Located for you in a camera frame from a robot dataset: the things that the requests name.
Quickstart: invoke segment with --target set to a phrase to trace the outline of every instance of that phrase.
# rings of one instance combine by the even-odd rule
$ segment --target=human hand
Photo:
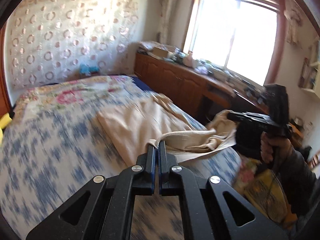
[[[281,161],[284,161],[292,153],[292,144],[289,139],[284,137],[269,138],[267,133],[263,132],[261,135],[261,157],[266,164],[273,161],[273,146],[279,147],[278,154]]]

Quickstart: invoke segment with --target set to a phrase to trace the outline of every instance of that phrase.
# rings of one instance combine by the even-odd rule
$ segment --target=curtain
[[[170,27],[170,19],[172,11],[176,5],[177,0],[161,0],[161,18],[159,23],[159,42],[166,44],[168,41],[168,30]]]
[[[127,48],[137,22],[134,0],[23,0],[7,23],[13,87],[78,79],[81,64],[132,73]]]

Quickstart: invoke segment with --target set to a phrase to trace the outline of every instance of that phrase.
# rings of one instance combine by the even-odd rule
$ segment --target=blue object
[[[150,87],[148,87],[145,83],[143,83],[138,77],[132,77],[133,82],[136,84],[138,88],[142,91],[153,91]]]
[[[80,64],[80,74],[90,74],[93,72],[98,72],[99,71],[99,67],[97,66],[88,66],[86,64],[81,63]]]

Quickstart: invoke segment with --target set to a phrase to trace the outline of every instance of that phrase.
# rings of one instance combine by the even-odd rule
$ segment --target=bottle
[[[188,55],[183,59],[183,64],[187,67],[192,67],[192,63],[193,63],[192,51],[189,50]]]

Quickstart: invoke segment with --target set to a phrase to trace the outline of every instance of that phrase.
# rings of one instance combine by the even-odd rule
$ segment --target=yellow bag
[[[12,121],[12,119],[9,116],[9,113],[6,113],[2,118],[0,119],[0,146],[2,144],[2,138],[3,138],[3,132],[2,129],[6,128],[7,125]]]
[[[265,170],[244,190],[248,201],[274,222],[282,223],[288,214],[286,197],[273,171]]]

